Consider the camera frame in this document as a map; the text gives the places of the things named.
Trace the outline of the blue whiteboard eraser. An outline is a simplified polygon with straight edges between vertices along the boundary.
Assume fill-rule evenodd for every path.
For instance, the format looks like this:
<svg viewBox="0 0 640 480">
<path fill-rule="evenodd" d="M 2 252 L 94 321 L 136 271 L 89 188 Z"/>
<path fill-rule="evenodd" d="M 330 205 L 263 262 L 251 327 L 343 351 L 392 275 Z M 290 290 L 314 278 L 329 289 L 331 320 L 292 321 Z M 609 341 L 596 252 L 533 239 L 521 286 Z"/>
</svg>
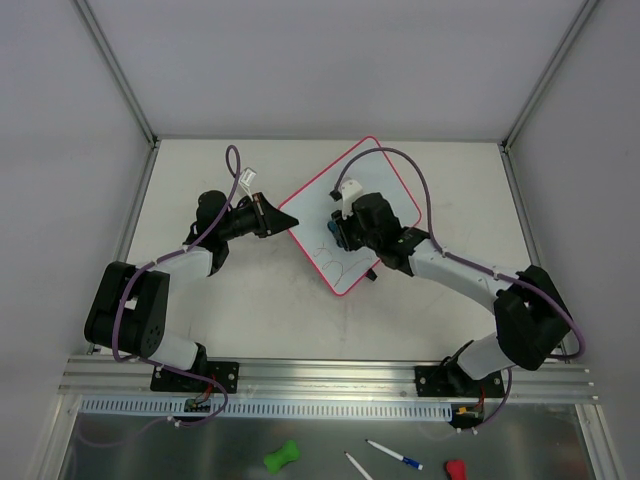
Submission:
<svg viewBox="0 0 640 480">
<path fill-rule="evenodd" d="M 343 238 L 343 234 L 340 230 L 340 226 L 335 222 L 335 221 L 329 221 L 327 223 L 327 228 L 330 231 L 330 233 L 332 234 L 336 245 L 341 248 L 344 249 L 345 245 L 344 245 L 344 238 Z"/>
</svg>

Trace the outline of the pink framed whiteboard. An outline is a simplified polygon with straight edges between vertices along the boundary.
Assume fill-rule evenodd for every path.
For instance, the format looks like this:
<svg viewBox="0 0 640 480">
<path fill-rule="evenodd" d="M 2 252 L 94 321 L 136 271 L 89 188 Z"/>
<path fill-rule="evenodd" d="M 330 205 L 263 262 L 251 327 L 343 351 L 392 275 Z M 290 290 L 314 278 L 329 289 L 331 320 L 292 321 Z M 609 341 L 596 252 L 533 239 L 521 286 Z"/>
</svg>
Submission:
<svg viewBox="0 0 640 480">
<path fill-rule="evenodd" d="M 371 268 L 380 263 L 368 248 L 355 252 L 343 250 L 330 233 L 330 216 L 342 209 L 341 203 L 330 197 L 330 191 L 341 173 L 345 174 L 346 180 L 357 181 L 365 194 L 381 194 L 403 226 L 415 226 L 423 218 L 421 208 L 389 154 L 373 152 L 351 167 L 346 166 L 357 154 L 379 145 L 373 136 L 360 140 L 279 206 L 282 212 L 299 221 L 290 230 L 290 235 L 337 296 L 347 294 Z"/>
</svg>

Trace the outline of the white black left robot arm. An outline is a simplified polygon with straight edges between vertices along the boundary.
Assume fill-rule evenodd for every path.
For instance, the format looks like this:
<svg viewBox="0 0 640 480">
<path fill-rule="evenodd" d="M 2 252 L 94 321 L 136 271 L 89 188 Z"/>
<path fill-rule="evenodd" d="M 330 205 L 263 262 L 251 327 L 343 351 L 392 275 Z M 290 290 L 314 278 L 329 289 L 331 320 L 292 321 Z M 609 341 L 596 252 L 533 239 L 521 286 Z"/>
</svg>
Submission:
<svg viewBox="0 0 640 480">
<path fill-rule="evenodd" d="M 174 369 L 185 389 L 203 387 L 209 377 L 206 348 L 166 330 L 170 295 L 217 273 L 231 240 L 247 234 L 267 238 L 298 224 L 262 193 L 246 195 L 236 206 L 218 190 L 201 194 L 181 249 L 147 268 L 121 261 L 105 268 L 85 322 L 85 339 L 122 359 L 137 357 Z"/>
</svg>

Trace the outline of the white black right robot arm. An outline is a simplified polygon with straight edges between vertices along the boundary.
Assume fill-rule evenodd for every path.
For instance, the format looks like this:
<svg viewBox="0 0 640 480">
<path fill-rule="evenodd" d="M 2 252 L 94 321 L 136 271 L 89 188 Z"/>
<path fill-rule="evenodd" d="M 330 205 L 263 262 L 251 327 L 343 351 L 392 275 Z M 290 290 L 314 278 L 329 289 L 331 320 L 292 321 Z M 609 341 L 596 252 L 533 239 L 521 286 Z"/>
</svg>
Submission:
<svg viewBox="0 0 640 480">
<path fill-rule="evenodd" d="M 428 383 L 466 396 L 513 366 L 537 370 L 571 330 L 572 318 L 548 273 L 531 265 L 505 274 L 438 248 L 431 234 L 404 227 L 379 193 L 339 193 L 327 227 L 347 252 L 372 250 L 386 267 L 434 281 L 486 308 L 495 331 L 446 357 Z"/>
</svg>

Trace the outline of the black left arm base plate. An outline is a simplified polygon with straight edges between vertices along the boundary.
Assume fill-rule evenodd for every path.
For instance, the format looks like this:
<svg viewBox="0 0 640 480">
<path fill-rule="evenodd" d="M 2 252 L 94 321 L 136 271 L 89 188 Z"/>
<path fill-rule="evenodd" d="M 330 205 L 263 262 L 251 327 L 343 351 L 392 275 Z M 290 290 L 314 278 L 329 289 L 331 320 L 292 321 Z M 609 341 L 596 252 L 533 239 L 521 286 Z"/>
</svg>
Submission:
<svg viewBox="0 0 640 480">
<path fill-rule="evenodd" d="M 237 392 L 239 378 L 238 362 L 207 361 L 200 366 L 195 366 L 190 373 L 207 377 L 218 382 L 229 394 Z M 210 383 L 194 378 L 169 372 L 166 369 L 152 374 L 150 390 L 162 393 L 202 393 Z"/>
</svg>

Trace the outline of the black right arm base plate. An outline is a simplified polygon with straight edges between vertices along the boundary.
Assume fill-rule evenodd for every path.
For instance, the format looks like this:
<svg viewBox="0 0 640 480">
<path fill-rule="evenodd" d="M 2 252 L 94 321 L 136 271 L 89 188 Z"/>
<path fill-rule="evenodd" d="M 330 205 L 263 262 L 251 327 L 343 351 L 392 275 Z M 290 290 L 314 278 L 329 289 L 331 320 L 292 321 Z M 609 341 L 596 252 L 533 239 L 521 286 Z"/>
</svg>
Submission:
<svg viewBox="0 0 640 480">
<path fill-rule="evenodd" d="M 506 388 L 499 372 L 474 380 L 454 364 L 419 365 L 414 368 L 416 393 L 434 398 L 503 398 Z"/>
</svg>

